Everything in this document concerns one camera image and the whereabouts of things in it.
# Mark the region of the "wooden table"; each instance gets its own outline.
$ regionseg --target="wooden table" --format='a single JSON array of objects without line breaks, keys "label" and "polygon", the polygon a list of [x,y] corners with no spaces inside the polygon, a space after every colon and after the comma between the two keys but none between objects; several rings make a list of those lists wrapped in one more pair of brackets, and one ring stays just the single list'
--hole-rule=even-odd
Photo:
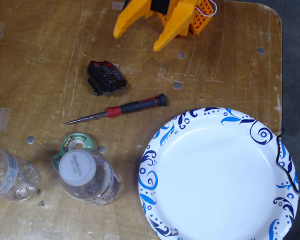
[{"label": "wooden table", "polygon": [[[212,106],[247,113],[273,131],[281,127],[282,25],[274,10],[219,0],[218,14],[199,36],[177,37],[156,53],[163,30],[157,17],[138,20],[114,39],[119,11],[112,4],[0,0],[0,146],[36,165],[42,177],[41,194],[20,203],[0,199],[0,240],[157,240],[136,177],[159,127],[182,112]],[[94,96],[86,73],[91,60],[116,64],[127,90]],[[174,89],[175,82],[182,88]],[[160,93],[168,96],[167,107],[63,124]],[[51,157],[74,131],[106,147],[122,177],[115,203],[76,201],[59,184]],[[26,143],[28,136],[34,144]]]}]

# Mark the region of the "black wire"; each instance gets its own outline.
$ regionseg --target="black wire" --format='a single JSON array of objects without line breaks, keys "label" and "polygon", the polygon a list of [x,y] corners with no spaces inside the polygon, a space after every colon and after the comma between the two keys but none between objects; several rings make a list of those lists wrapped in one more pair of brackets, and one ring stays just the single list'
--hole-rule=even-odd
[{"label": "black wire", "polygon": [[282,135],[278,135],[278,136],[276,137],[276,144],[278,145],[278,153],[277,153],[277,155],[276,155],[275,163],[276,163],[276,164],[277,164],[277,165],[285,172],[285,174],[286,174],[286,176],[288,177],[289,182],[290,182],[290,184],[291,184],[291,186],[292,186],[294,192],[299,196],[299,199],[300,199],[300,192],[299,192],[298,189],[296,188],[296,185],[295,185],[294,181],[292,180],[292,178],[291,178],[289,172],[288,172],[283,166],[281,166],[281,165],[279,164],[279,157],[280,157],[280,143],[279,143],[279,140],[280,140],[280,138],[281,138],[281,141],[282,141]]}]

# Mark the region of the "white bottle cap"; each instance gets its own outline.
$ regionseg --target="white bottle cap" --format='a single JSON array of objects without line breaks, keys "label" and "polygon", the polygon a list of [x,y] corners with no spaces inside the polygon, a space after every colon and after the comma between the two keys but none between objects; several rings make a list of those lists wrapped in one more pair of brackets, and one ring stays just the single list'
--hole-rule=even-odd
[{"label": "white bottle cap", "polygon": [[59,163],[59,173],[63,181],[72,186],[87,184],[96,173],[96,163],[84,150],[67,152]]}]

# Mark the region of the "black battery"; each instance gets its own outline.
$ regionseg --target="black battery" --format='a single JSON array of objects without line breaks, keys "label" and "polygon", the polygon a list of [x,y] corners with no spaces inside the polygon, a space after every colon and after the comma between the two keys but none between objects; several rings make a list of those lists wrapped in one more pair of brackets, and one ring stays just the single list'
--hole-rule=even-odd
[{"label": "black battery", "polygon": [[87,73],[88,83],[96,96],[112,94],[127,86],[124,77],[108,61],[91,61]]}]

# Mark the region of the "red screwdriver handle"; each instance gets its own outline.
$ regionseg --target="red screwdriver handle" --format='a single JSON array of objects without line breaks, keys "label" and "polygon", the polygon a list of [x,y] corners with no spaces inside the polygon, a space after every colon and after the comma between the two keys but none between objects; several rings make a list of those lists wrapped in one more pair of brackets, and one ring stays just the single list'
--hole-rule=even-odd
[{"label": "red screwdriver handle", "polygon": [[134,101],[121,106],[108,107],[106,109],[106,112],[109,118],[114,118],[121,114],[133,113],[140,110],[150,109],[150,108],[155,108],[155,107],[165,106],[165,105],[167,105],[167,100],[165,95],[162,93],[159,96],[155,96],[149,99]]}]

